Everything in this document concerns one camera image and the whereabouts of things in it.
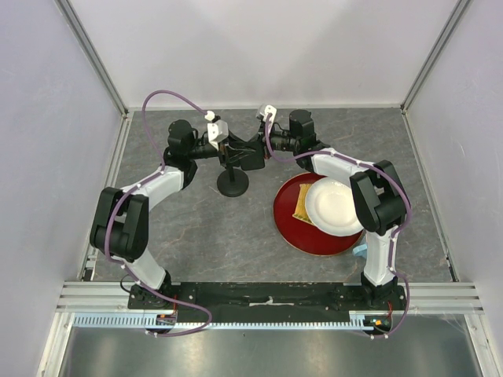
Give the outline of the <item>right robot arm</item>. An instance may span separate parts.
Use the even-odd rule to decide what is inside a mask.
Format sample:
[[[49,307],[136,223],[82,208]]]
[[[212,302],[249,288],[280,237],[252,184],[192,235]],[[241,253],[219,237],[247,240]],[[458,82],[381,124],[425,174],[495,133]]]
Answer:
[[[304,170],[332,178],[350,190],[359,224],[366,231],[367,257],[361,274],[360,299],[369,309],[380,308],[388,298],[399,296],[395,268],[398,235],[408,225],[412,209],[394,165],[362,161],[344,155],[317,139],[307,110],[290,114],[289,130],[273,135],[277,109],[262,106],[257,118],[263,124],[266,156],[278,162],[295,162]]]

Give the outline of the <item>black smartphone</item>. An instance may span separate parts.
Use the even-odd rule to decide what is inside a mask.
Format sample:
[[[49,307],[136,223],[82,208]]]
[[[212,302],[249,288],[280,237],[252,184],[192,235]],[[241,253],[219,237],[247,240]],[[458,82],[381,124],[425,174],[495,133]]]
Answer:
[[[265,167],[264,147],[261,141],[245,142],[239,158],[240,168],[244,171],[260,170]]]

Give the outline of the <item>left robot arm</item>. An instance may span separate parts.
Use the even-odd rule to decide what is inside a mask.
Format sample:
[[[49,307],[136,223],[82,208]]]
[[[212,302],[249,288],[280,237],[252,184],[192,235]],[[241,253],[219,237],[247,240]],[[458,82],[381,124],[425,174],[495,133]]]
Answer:
[[[160,166],[140,181],[101,191],[90,232],[90,245],[120,265],[145,292],[156,309],[177,303],[169,272],[148,249],[149,213],[168,196],[187,188],[197,172],[197,160],[216,158],[223,166],[218,191],[227,197],[243,195],[249,186],[247,171],[264,163],[263,134],[245,141],[223,120],[211,116],[203,134],[180,119],[168,127],[167,147]]]

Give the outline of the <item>black phone stand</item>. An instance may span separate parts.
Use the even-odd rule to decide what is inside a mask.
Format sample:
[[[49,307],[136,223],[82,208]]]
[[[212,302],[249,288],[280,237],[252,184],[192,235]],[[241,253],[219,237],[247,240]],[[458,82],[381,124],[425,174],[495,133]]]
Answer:
[[[221,163],[224,171],[217,178],[217,189],[227,197],[243,195],[249,187],[248,175],[232,163]]]

